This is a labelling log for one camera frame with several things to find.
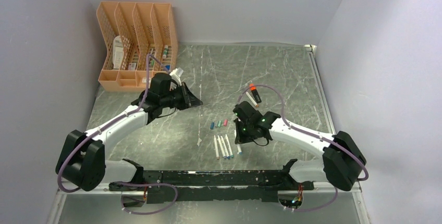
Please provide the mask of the white pen blue cap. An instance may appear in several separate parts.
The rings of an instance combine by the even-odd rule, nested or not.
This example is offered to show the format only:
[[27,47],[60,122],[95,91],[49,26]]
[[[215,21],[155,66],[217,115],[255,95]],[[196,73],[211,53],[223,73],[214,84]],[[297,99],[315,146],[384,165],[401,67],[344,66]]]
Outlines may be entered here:
[[238,150],[238,154],[242,154],[242,148],[241,148],[241,145],[240,144],[236,144],[236,147],[237,147],[237,150]]

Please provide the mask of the white pen grey cap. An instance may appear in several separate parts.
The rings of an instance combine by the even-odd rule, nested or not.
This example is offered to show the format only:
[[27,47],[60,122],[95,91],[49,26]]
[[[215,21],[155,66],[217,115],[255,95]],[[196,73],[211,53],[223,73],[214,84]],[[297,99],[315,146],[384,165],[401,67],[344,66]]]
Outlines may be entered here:
[[219,135],[217,136],[217,140],[218,140],[218,144],[219,144],[220,150],[222,152],[223,159],[227,159],[227,156],[226,156],[226,153],[225,153],[225,149],[223,147],[223,143],[222,143]]

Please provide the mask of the white pen orange tip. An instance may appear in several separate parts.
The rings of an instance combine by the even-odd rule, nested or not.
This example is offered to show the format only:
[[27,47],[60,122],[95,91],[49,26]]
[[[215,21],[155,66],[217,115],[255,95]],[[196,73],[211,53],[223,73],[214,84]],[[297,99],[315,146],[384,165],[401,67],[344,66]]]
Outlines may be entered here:
[[220,155],[219,155],[218,141],[217,141],[216,135],[214,135],[213,141],[214,141],[216,159],[219,160],[220,159]]

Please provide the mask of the white pen orange cap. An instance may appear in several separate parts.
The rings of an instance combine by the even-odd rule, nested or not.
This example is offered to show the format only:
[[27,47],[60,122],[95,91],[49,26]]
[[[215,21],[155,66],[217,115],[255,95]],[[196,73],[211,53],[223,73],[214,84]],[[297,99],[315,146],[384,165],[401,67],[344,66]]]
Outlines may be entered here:
[[250,100],[250,102],[252,103],[252,105],[254,107],[259,107],[258,103],[255,101],[254,97],[248,92],[246,91],[245,95],[248,97],[248,99]]

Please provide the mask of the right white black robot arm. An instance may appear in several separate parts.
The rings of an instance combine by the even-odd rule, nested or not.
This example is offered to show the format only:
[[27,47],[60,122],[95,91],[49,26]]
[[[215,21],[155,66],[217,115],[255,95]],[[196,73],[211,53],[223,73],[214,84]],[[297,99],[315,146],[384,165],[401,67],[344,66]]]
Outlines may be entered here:
[[289,190],[302,182],[328,182],[342,191],[350,191],[360,180],[366,159],[350,134],[336,134],[285,122],[279,114],[257,110],[244,113],[234,110],[236,116],[236,144],[255,142],[257,139],[294,145],[315,158],[295,161],[281,176],[282,185]]

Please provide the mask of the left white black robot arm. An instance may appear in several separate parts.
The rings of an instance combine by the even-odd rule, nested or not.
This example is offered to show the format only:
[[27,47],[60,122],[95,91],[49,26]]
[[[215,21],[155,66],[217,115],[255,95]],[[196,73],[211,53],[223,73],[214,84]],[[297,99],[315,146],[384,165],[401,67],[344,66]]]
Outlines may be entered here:
[[143,167],[129,159],[109,160],[114,147],[162,116],[164,108],[185,110],[202,104],[184,82],[178,83],[167,73],[157,73],[149,87],[116,117],[86,132],[73,130],[67,135],[56,165],[59,188],[72,193],[117,182],[133,191],[142,188]]

